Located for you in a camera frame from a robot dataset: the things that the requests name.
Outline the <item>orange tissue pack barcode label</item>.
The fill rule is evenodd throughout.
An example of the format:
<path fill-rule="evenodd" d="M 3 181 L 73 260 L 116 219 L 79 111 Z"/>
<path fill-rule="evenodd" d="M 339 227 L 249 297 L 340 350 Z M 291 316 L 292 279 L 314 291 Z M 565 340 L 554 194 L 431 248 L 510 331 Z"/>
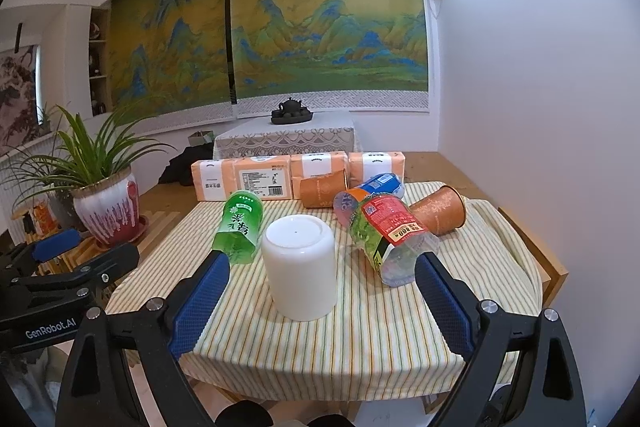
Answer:
<path fill-rule="evenodd" d="M 233 168 L 240 190 L 263 200 L 293 198 L 290 156 L 244 157 L 235 161 Z"/>

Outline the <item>orange paper cup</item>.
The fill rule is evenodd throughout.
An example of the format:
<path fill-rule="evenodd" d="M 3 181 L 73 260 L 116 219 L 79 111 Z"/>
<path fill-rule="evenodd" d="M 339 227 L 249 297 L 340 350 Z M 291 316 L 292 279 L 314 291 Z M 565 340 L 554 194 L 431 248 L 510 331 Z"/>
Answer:
<path fill-rule="evenodd" d="M 344 170 L 301 179 L 299 199 L 307 209 L 331 208 L 335 196 L 344 192 L 346 187 L 347 176 Z"/>
<path fill-rule="evenodd" d="M 463 227 L 466 208 L 460 193 L 450 185 L 443 185 L 437 191 L 409 206 L 422 227 L 436 236 L 448 234 Z"/>

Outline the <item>dark bag on floor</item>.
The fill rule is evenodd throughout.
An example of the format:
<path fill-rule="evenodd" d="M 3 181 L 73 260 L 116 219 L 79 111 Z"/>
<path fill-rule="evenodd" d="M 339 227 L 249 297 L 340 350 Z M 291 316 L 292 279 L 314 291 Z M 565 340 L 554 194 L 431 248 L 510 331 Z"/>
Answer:
<path fill-rule="evenodd" d="M 191 166 L 194 162 L 213 158 L 213 143 L 205 143 L 197 146 L 188 146 L 182 153 L 171 158 L 163 173 L 158 179 L 158 184 L 178 183 L 181 186 L 192 186 L 193 179 Z"/>

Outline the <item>blue orange soda bottle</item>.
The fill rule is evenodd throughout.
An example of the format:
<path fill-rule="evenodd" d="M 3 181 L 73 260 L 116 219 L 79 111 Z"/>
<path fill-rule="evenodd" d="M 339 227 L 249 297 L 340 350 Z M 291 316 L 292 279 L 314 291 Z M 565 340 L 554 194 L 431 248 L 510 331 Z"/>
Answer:
<path fill-rule="evenodd" d="M 368 197 L 392 194 L 403 198 L 405 185 L 395 173 L 380 173 L 356 187 L 338 192 L 333 199 L 333 210 L 340 225 L 349 228 L 358 206 Z"/>

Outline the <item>right landscape painting panel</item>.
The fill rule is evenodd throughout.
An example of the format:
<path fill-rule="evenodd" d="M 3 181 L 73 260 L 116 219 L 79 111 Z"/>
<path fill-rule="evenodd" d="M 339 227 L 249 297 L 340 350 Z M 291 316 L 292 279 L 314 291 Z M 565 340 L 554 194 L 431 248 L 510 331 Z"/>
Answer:
<path fill-rule="evenodd" d="M 238 98 L 428 89 L 424 0 L 230 0 Z"/>

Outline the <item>orange tissue pack far right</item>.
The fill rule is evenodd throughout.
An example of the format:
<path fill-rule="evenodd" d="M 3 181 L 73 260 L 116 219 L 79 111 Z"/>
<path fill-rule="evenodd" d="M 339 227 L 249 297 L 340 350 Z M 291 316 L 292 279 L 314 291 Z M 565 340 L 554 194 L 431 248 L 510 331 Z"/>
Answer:
<path fill-rule="evenodd" d="M 368 181 L 372 176 L 393 173 L 399 179 L 405 178 L 406 158 L 401 152 L 349 153 L 348 185 L 355 187 Z"/>

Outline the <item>orange paper cup right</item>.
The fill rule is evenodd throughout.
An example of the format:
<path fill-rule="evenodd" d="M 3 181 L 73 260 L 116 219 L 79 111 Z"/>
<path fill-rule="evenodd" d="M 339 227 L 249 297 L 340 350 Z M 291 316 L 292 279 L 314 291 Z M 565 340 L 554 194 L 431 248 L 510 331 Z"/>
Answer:
<path fill-rule="evenodd" d="M 443 185 L 437 191 L 409 206 L 422 227 L 436 236 L 448 234 L 463 227 L 466 208 L 460 193 L 450 185 Z"/>

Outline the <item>orange tissue pack far left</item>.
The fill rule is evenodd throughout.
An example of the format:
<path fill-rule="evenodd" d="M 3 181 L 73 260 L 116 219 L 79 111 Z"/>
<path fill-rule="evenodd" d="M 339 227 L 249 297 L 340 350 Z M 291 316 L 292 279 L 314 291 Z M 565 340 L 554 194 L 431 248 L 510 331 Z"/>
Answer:
<path fill-rule="evenodd" d="M 191 173 L 199 202 L 224 202 L 239 190 L 236 181 L 235 159 L 206 159 L 194 161 Z"/>

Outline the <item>white ceramic cup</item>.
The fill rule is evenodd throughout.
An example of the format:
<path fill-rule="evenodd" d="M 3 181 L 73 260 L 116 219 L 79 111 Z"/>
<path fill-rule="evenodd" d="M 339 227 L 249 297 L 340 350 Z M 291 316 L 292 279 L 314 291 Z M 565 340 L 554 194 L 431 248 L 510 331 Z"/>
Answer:
<path fill-rule="evenodd" d="M 321 219 L 291 215 L 273 221 L 262 234 L 262 262 L 272 300 L 284 317 L 314 321 L 336 305 L 335 239 Z"/>

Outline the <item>black teapot set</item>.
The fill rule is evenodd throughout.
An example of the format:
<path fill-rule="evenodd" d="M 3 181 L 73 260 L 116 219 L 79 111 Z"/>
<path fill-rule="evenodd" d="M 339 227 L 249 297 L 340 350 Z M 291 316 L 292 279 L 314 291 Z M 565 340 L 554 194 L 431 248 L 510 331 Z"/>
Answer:
<path fill-rule="evenodd" d="M 277 109 L 271 112 L 271 122 L 273 124 L 301 124 L 302 122 L 311 121 L 314 113 L 301 101 L 288 98 L 281 102 Z"/>

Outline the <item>left landscape painting panel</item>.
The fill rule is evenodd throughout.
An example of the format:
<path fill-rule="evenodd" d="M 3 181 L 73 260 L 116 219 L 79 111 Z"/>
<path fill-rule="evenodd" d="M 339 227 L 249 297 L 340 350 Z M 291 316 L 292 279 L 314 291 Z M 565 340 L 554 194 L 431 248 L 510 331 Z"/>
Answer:
<path fill-rule="evenodd" d="M 205 106 L 227 117 L 226 0 L 112 0 L 108 71 L 132 118 Z"/>

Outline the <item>orange tissue pack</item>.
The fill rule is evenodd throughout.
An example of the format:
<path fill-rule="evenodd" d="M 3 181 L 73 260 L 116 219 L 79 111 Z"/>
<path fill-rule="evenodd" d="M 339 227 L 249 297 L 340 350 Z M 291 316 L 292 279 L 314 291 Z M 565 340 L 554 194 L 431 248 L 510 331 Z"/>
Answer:
<path fill-rule="evenodd" d="M 290 173 L 293 198 L 300 199 L 300 182 L 303 179 L 325 176 L 339 171 L 348 173 L 348 170 L 348 155 L 344 150 L 292 155 Z"/>
<path fill-rule="evenodd" d="M 194 161 L 191 173 L 199 202 L 224 202 L 239 190 L 236 181 L 235 159 L 206 159 Z"/>
<path fill-rule="evenodd" d="M 406 158 L 401 152 L 349 153 L 348 185 L 355 187 L 368 181 L 372 176 L 393 173 L 399 179 L 405 178 Z"/>

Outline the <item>potted spider plant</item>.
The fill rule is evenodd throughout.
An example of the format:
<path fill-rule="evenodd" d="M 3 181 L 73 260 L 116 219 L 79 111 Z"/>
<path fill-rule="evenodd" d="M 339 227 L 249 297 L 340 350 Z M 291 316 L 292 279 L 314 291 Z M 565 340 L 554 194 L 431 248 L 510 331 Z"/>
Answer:
<path fill-rule="evenodd" d="M 146 116 L 137 103 L 108 115 L 96 132 L 88 130 L 80 115 L 58 106 L 60 120 L 52 133 L 50 150 L 29 152 L 12 148 L 1 156 L 1 184 L 15 188 L 12 208 L 17 210 L 50 192 L 72 193 L 120 173 L 145 155 L 167 153 L 174 147 L 136 132 Z"/>

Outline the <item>orange paper cup left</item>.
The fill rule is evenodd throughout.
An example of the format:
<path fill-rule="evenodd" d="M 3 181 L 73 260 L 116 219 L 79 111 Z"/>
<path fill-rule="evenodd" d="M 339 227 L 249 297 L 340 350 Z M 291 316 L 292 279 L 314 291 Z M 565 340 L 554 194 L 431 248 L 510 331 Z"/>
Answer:
<path fill-rule="evenodd" d="M 344 192 L 346 187 L 347 176 L 344 170 L 301 179 L 299 199 L 307 209 L 331 208 L 335 196 Z"/>

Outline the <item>patterned cloth side table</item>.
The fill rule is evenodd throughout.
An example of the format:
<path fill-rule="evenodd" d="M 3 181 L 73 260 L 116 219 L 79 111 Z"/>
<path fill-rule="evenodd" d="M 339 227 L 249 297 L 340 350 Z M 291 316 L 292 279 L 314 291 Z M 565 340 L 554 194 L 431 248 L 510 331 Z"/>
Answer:
<path fill-rule="evenodd" d="M 216 136 L 215 159 L 307 153 L 361 152 L 355 123 L 347 110 L 315 113 L 301 124 L 273 124 L 250 118 Z"/>

